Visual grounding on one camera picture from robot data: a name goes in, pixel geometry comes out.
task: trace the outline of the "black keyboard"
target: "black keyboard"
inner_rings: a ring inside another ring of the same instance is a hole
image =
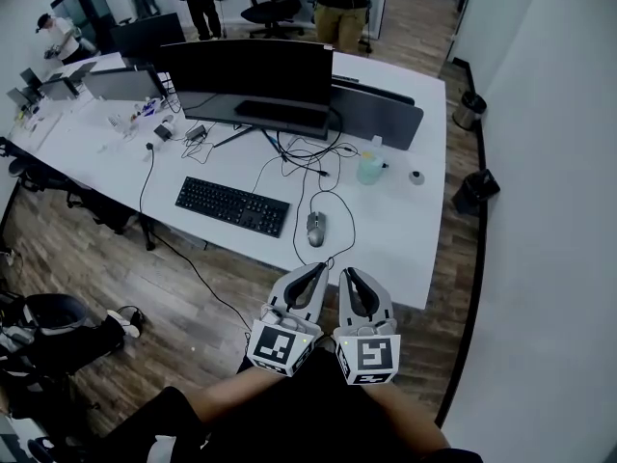
[[[328,112],[310,110],[298,106],[287,106],[261,101],[242,101],[235,112],[243,117],[272,120],[283,123],[296,123],[308,127],[321,128],[328,120]]]
[[[279,238],[288,203],[187,177],[175,205],[236,227]]]

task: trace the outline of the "monitor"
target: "monitor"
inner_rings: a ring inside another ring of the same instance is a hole
[[[188,119],[325,139],[333,57],[319,43],[228,40],[163,46],[157,61]]]
[[[40,91],[54,101],[76,99],[79,96],[75,86],[73,86],[66,77],[44,82],[42,86],[40,86]]]
[[[90,72],[94,67],[96,67],[96,62],[89,62],[88,64],[84,64],[70,75],[70,82],[82,82],[86,74]]]
[[[30,106],[30,101],[24,96],[18,88],[11,89],[7,96],[15,103],[19,108],[26,108]]]
[[[153,68],[114,68],[87,74],[83,83],[94,97],[117,101],[146,101],[166,97]]]
[[[124,58],[151,62],[164,44],[186,42],[177,14],[158,15],[110,31],[114,45]]]
[[[39,92],[39,90],[37,90],[35,88],[32,88],[30,86],[28,86],[27,88],[22,89],[21,93],[24,96],[26,96],[28,98],[28,101],[30,101],[32,104],[38,103],[40,101],[40,99],[42,98],[42,94]]]
[[[25,69],[23,72],[19,74],[21,78],[26,81],[26,84],[31,88],[38,89],[42,86],[42,82],[37,77],[37,75],[32,71],[31,68]]]

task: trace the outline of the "black office chair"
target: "black office chair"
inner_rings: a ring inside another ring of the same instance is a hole
[[[305,33],[304,28],[299,26],[281,27],[281,22],[293,22],[293,16],[297,14],[302,5],[300,0],[269,0],[268,2],[257,3],[257,0],[251,0],[252,7],[244,11],[241,15],[249,22],[255,24],[265,24],[265,28],[256,29],[250,33],[250,37],[254,38],[255,34],[263,34],[264,38],[279,38],[280,40],[288,40],[286,34],[290,31],[297,31],[300,36]]]

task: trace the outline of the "computer mouse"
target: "computer mouse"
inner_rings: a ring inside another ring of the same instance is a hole
[[[326,215],[323,212],[312,212],[307,219],[308,243],[312,247],[321,247],[326,236]]]

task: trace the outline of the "black trash can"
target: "black trash can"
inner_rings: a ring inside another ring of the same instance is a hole
[[[480,120],[486,108],[486,101],[481,95],[467,91],[452,115],[452,120],[465,130],[473,130],[473,125]]]
[[[490,170],[481,170],[467,175],[463,185],[452,198],[460,214],[477,216],[480,205],[488,201],[501,189]]]

